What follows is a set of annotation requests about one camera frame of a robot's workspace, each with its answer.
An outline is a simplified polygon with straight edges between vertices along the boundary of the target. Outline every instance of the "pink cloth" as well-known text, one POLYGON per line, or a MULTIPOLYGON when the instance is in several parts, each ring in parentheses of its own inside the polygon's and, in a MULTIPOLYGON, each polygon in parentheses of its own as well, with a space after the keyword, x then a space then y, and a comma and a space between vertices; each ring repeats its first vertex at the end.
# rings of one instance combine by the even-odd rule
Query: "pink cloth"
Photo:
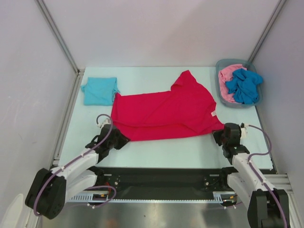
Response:
POLYGON ((215 106, 209 91, 185 71, 170 91, 116 94, 111 117, 132 141, 185 138, 223 129, 215 106))
POLYGON ((232 103, 236 103, 236 101, 233 98, 234 94, 229 94, 228 93, 228 88, 226 87, 225 82, 227 81, 231 81, 233 78, 233 71, 238 70, 238 69, 245 69, 246 68, 243 67, 242 64, 233 64, 230 65, 224 69, 222 69, 219 73, 218 73, 218 79, 219 79, 219 87, 220 87, 220 93, 222 94, 222 97, 228 101, 228 102, 232 102, 232 103))

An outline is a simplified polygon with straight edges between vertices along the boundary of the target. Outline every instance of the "white enclosure panel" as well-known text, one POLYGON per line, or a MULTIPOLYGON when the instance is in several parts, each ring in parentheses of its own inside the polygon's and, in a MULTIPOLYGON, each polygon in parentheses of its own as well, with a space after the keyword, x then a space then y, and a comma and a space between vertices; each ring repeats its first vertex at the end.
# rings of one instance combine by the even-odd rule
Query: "white enclosure panel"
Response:
POLYGON ((247 59, 278 0, 45 0, 78 67, 247 59))
POLYGON ((20 193, 28 216, 25 197, 49 168, 76 76, 33 0, 1 1, 0 21, 1 223, 20 193))
POLYGON ((274 160, 287 173, 304 213, 304 1, 289 1, 255 65, 263 75, 259 108, 274 145, 274 160))

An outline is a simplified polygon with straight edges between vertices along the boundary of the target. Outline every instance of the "light blue tabletop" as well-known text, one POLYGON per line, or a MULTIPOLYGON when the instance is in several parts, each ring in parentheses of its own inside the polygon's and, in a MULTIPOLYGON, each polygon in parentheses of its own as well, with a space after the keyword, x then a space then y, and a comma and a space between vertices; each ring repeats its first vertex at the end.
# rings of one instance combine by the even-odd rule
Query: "light blue tabletop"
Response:
MULTIPOLYGON (((198 83, 204 85, 217 102, 216 113, 222 123, 246 123, 260 127, 254 107, 233 109, 225 107, 217 97, 214 67, 87 67, 82 79, 88 77, 117 77, 121 95, 154 93, 170 90, 170 86, 181 72, 190 70, 198 83)), ((100 133, 96 126, 99 114, 111 114, 111 106, 84 106, 84 94, 79 90, 71 121, 61 152, 59 165, 65 165, 78 156, 92 138, 100 133)), ((242 139, 251 153, 267 152, 263 134, 248 129, 247 138, 242 139)), ((272 169, 270 156, 255 156, 260 169, 272 169)), ((130 142, 121 150, 111 150, 100 167, 146 167, 146 168, 223 168, 231 166, 216 145, 211 134, 183 138, 143 142, 130 142)))

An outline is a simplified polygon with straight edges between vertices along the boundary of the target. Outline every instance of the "laundry basket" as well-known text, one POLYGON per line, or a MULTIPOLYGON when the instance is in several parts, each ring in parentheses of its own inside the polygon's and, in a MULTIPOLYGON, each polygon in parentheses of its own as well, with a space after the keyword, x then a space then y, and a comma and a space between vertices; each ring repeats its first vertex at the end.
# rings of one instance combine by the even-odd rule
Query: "laundry basket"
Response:
POLYGON ((246 60, 241 60, 241 59, 222 59, 220 60, 219 62, 217 62, 216 64, 216 87, 217 87, 217 91, 218 91, 218 96, 219 96, 219 99, 220 101, 226 105, 227 107, 231 107, 231 108, 248 108, 248 107, 252 107, 252 106, 255 106, 255 105, 258 105, 262 102, 263 100, 263 96, 262 96, 262 90, 261 90, 261 86, 260 85, 257 85, 256 87, 256 90, 258 92, 258 101, 254 104, 240 104, 240 103, 232 103, 232 102, 229 102, 229 101, 226 101, 223 97, 222 97, 222 94, 220 92, 220 87, 219 87, 219 72, 220 70, 232 65, 232 64, 242 64, 243 67, 247 68, 247 70, 250 70, 252 72, 257 72, 256 71, 256 68, 255 66, 246 61, 246 60))

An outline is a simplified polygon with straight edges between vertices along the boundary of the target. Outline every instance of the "blue cloth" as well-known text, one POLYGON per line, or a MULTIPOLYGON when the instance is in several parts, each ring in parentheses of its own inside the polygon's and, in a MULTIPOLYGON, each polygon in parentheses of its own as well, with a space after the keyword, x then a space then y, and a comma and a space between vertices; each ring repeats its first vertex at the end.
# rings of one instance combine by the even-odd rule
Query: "blue cloth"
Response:
POLYGON ((117 78, 89 77, 86 85, 80 86, 85 93, 84 105, 113 105, 117 88, 117 78))
POLYGON ((259 101, 257 85, 263 82, 263 78, 255 72, 239 69, 232 73, 233 79, 226 82, 228 93, 233 95, 236 102, 242 104, 254 104, 259 101))

